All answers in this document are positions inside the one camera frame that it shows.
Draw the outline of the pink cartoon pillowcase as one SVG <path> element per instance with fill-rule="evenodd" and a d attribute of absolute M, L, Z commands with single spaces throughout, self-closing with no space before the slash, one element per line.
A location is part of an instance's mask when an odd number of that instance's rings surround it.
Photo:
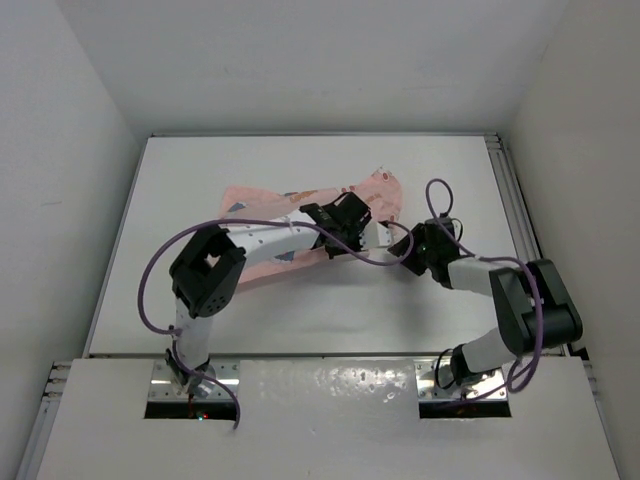
<path fill-rule="evenodd" d="M 399 218 L 402 203 L 399 181 L 379 170 L 356 186 L 292 195 L 231 186 L 220 216 L 246 221 L 225 227 L 246 251 L 243 284 L 334 257 L 364 259 L 368 249 L 392 243 L 387 224 Z"/>

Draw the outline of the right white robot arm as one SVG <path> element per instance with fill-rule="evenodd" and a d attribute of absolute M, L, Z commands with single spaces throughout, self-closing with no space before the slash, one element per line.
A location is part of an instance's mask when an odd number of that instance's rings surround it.
<path fill-rule="evenodd" d="M 579 340 L 583 323 L 554 263 L 539 259 L 489 260 L 465 253 L 454 241 L 451 218 L 419 223 L 388 249 L 417 276 L 429 272 L 439 285 L 492 299 L 497 326 L 452 349 L 445 381 L 462 387 L 524 355 Z"/>

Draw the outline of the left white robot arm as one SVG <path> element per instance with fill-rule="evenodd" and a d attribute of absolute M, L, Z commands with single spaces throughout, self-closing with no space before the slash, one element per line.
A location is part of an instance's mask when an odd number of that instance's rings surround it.
<path fill-rule="evenodd" d="M 169 269 L 176 297 L 177 333 L 167 363 L 180 385 L 209 361 L 213 316 L 227 307 L 242 273 L 276 256 L 323 249 L 329 257 L 366 249 L 370 208 L 347 192 L 326 205 L 311 203 L 284 216 L 242 223 L 231 218 L 199 229 Z"/>

